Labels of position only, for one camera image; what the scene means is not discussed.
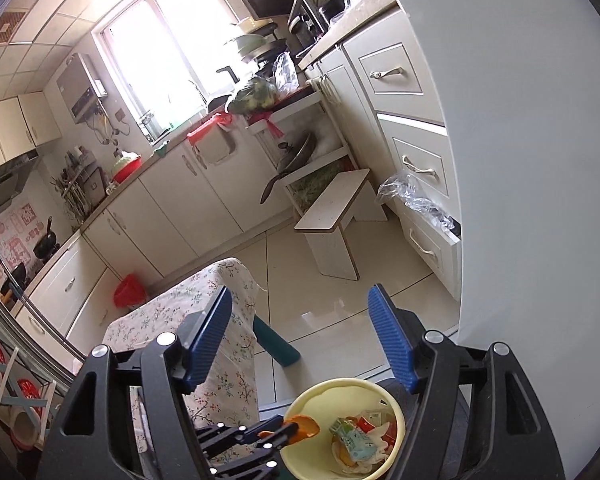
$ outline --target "frying pan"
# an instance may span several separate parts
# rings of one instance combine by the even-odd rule
[[[305,133],[295,146],[292,146],[289,152],[280,160],[278,164],[278,174],[269,180],[266,185],[260,203],[264,204],[265,200],[269,198],[273,185],[281,178],[286,177],[288,174],[293,173],[295,170],[302,168],[312,156],[316,145],[316,138],[313,132]]]

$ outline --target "floral tablecloth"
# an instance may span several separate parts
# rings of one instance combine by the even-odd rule
[[[154,300],[111,323],[103,343],[114,352],[144,347],[159,333],[175,331],[184,318],[203,310],[219,287],[232,294],[232,316],[218,354],[204,384],[184,396],[196,426],[224,422],[249,426],[258,421],[258,397],[253,351],[253,318],[258,285],[247,268],[235,258],[216,262],[187,278]],[[142,431],[138,396],[133,392],[134,427],[140,451],[147,449]],[[245,446],[234,446],[220,462],[248,454]]]

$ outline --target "robotic hand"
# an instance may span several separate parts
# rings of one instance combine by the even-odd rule
[[[369,314],[396,379],[416,396],[410,430],[388,480],[438,480],[459,384],[472,402],[458,480],[564,480],[554,436],[525,373],[504,343],[488,350],[456,346],[426,331],[418,317],[396,309],[381,285],[368,295]],[[142,396],[162,480],[267,480],[278,473],[278,451],[298,430],[276,416],[256,426],[219,423],[194,428],[182,399],[206,380],[231,316],[231,293],[218,290],[177,333],[163,332],[145,348],[114,354],[105,345],[87,357],[47,437],[39,480],[143,479],[129,386]],[[272,434],[259,439],[262,431]],[[221,466],[210,460],[236,445],[255,444],[248,457]]]

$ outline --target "yellow bowl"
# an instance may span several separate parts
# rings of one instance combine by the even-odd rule
[[[376,409],[382,406],[382,400],[394,410],[398,427],[394,450],[369,475],[343,473],[331,453],[330,425],[339,416],[355,416],[363,410]],[[398,402],[384,388],[362,379],[341,378],[316,384],[289,406],[285,417],[299,414],[312,417],[320,426],[320,433],[280,450],[286,467],[298,480],[375,480],[391,467],[404,438],[404,415]]]

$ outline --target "ceiling vent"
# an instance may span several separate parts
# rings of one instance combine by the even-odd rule
[[[0,43],[9,43],[26,12],[11,11],[0,16]]]

